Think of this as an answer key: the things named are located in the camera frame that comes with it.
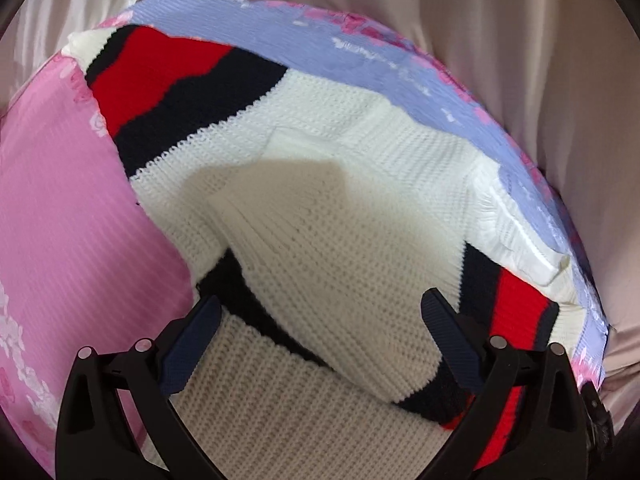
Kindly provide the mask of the pink floral bed sheet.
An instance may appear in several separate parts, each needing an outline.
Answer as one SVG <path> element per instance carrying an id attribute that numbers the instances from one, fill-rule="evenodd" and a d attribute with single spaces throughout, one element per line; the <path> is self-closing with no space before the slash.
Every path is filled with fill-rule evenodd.
<path id="1" fill-rule="evenodd" d="M 566 350 L 578 382 L 601 381 L 608 329 L 548 185 L 431 55 L 370 18 L 284 1 L 141 0 L 89 30 L 126 25 L 228 44 L 376 92 L 416 122 L 468 140 L 498 164 L 540 238 L 570 256 L 586 317 L 578 343 Z M 65 47 L 11 104 L 1 127 L 1 406 L 47 470 L 76 352 L 126 350 L 207 297 L 139 204 Z"/>

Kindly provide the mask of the white red black knit sweater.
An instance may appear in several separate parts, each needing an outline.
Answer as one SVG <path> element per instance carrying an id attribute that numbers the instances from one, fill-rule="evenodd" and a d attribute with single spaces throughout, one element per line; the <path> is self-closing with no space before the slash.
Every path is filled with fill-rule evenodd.
<path id="1" fill-rule="evenodd" d="M 573 349 L 572 260 L 468 140 L 380 94 L 149 26 L 78 32 L 139 204 L 221 322 L 174 404 L 231 479 L 413 479 L 470 395 L 438 289 L 514 347 Z"/>

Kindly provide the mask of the beige curtain backdrop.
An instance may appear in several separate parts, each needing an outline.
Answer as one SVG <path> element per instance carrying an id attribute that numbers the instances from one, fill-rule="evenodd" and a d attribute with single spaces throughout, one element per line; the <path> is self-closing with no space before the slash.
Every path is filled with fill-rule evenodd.
<path id="1" fill-rule="evenodd" d="M 469 88 L 556 188 L 611 326 L 602 399 L 639 400 L 639 39 L 616 0 L 286 0 L 373 18 Z M 68 34 L 134 0 L 26 0 L 1 41 L 9 102 Z"/>

